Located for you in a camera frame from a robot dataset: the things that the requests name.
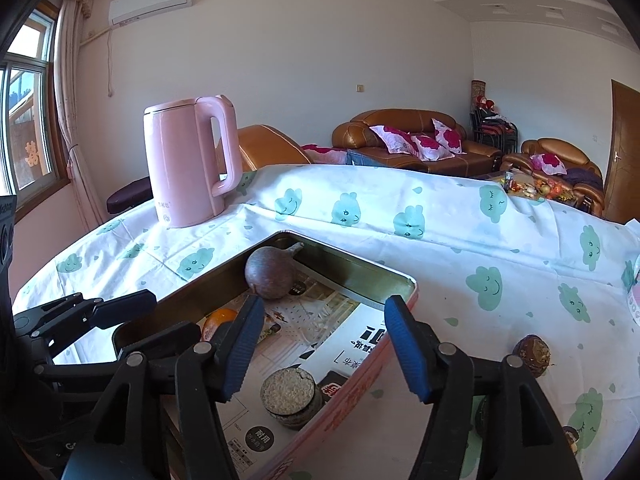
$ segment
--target metal screw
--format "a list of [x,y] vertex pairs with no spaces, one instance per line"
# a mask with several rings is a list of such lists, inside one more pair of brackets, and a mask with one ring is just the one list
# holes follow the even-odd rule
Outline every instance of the metal screw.
[[440,343],[438,345],[438,350],[444,355],[453,355],[458,351],[453,343]]
[[129,357],[127,357],[127,365],[135,367],[140,365],[144,360],[145,358],[140,352],[133,352]]
[[196,354],[206,354],[209,350],[211,350],[211,343],[207,341],[200,341],[193,346],[193,351]]
[[511,368],[520,368],[524,363],[517,355],[509,355],[507,356],[507,364]]

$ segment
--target air conditioner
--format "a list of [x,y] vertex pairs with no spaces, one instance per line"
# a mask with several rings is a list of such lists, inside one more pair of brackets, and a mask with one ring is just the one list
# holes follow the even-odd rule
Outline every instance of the air conditioner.
[[191,7],[193,0],[113,0],[109,6],[109,23],[123,26],[147,16]]

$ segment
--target pink electric kettle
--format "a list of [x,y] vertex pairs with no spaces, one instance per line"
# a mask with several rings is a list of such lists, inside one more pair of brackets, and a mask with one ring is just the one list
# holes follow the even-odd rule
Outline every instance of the pink electric kettle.
[[[211,118],[220,123],[226,179],[220,180]],[[242,177],[236,111],[219,95],[145,110],[146,161],[158,220],[167,227],[205,222],[225,209],[223,195]]]

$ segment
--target stool seat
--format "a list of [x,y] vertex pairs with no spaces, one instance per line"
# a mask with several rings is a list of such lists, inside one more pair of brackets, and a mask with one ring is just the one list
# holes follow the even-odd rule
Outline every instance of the stool seat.
[[148,176],[127,184],[107,199],[107,211],[119,215],[130,207],[135,207],[154,197],[151,191],[151,179]]

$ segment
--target floral pillow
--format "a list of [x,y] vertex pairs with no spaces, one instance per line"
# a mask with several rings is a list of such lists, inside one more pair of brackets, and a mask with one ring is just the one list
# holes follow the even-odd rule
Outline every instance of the floral pillow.
[[455,156],[447,148],[438,143],[437,140],[431,139],[426,135],[412,136],[411,140],[418,148],[418,156],[420,160],[443,160]]
[[404,153],[406,155],[418,155],[418,147],[411,140],[411,135],[396,130],[391,126],[369,127],[385,143],[389,153]]
[[529,158],[535,170],[542,170],[548,175],[566,175],[566,168],[562,160],[553,153],[540,153],[531,155]]
[[447,148],[451,153],[462,154],[462,137],[456,130],[452,130],[446,124],[442,124],[436,119],[432,119],[436,129],[436,140]]
[[346,148],[319,148],[317,144],[302,146],[306,155],[316,164],[346,164]]

